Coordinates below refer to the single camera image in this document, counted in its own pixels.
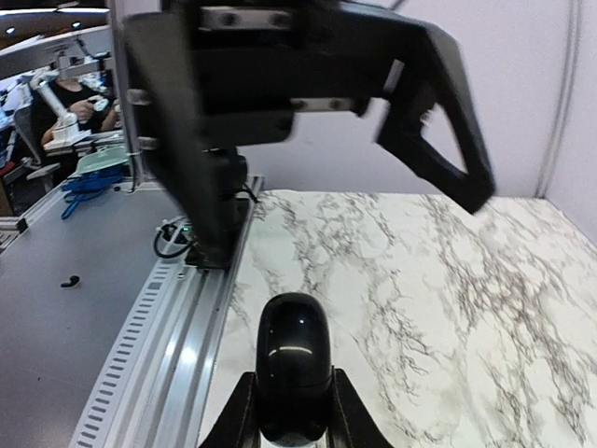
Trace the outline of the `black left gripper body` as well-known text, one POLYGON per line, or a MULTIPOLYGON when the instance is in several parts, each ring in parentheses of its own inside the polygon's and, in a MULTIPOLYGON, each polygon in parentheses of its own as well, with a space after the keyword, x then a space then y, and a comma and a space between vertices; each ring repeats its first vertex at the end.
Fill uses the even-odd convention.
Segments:
POLYGON ((168 149, 278 143, 296 113, 390 108, 384 147, 422 148, 423 115, 446 112, 466 143, 459 46, 435 25, 349 1, 187 1, 123 23, 140 134, 168 149))

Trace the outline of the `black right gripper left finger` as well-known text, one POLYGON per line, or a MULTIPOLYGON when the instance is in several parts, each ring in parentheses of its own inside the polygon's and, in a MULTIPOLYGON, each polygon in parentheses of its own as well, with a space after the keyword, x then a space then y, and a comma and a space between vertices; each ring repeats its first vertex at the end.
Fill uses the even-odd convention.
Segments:
POLYGON ((199 448, 257 448, 256 375, 245 372, 199 448))

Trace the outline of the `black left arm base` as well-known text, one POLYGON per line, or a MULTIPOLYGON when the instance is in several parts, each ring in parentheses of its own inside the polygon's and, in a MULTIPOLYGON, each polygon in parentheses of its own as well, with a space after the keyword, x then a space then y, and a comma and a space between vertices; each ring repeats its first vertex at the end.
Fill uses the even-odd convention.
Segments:
POLYGON ((252 201, 229 196, 208 210, 207 224, 194 233, 185 256, 186 265, 198 270, 226 270, 239 246, 252 201))

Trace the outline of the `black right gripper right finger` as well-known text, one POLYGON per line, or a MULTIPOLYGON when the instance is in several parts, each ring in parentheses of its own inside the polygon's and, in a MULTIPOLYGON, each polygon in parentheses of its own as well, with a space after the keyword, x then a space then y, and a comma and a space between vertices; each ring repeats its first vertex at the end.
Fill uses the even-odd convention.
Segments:
POLYGON ((331 383, 329 447, 392 448, 343 369, 335 369, 331 383))

